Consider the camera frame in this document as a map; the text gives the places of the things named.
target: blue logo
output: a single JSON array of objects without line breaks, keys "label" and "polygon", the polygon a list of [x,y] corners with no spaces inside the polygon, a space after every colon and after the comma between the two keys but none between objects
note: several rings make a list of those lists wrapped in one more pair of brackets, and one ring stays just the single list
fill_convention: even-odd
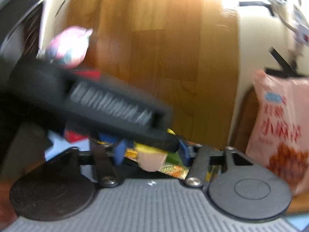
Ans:
[{"label": "blue logo", "polygon": [[282,102],[281,96],[279,94],[273,93],[273,92],[267,92],[265,94],[265,99],[267,101],[275,102],[280,104]]}]

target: ribbed gray surface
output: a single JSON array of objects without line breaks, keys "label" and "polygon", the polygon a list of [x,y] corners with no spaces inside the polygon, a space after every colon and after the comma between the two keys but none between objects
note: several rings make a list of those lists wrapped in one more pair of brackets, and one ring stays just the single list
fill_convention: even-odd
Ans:
[{"label": "ribbed gray surface", "polygon": [[74,217],[36,222],[20,217],[5,232],[296,232],[283,219],[250,224],[215,210],[200,190],[176,179],[126,180],[101,190],[93,203]]}]

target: snack package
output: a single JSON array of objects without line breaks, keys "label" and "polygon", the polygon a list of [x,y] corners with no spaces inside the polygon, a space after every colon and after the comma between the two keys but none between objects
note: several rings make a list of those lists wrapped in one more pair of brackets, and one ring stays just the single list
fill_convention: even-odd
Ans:
[{"label": "snack package", "polygon": [[293,194],[309,189],[309,78],[257,72],[260,102],[246,155],[285,180]]}]

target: black circular disc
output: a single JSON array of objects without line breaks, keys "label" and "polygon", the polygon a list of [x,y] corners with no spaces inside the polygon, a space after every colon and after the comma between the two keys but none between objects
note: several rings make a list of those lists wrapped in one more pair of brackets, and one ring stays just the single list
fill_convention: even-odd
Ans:
[{"label": "black circular disc", "polygon": [[92,182],[78,174],[22,177],[10,190],[10,200],[16,212],[38,221],[75,215],[92,201],[94,195]]},{"label": "black circular disc", "polygon": [[291,202],[288,185],[261,166],[233,167],[209,185],[212,202],[225,213],[245,220],[278,217]]}]

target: pink snack bag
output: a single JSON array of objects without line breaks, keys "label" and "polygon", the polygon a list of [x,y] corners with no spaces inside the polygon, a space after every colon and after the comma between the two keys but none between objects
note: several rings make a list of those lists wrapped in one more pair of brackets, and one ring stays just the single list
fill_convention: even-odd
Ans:
[{"label": "pink snack bag", "polygon": [[309,78],[258,71],[254,88],[260,108],[246,155],[300,194],[309,189]]}]

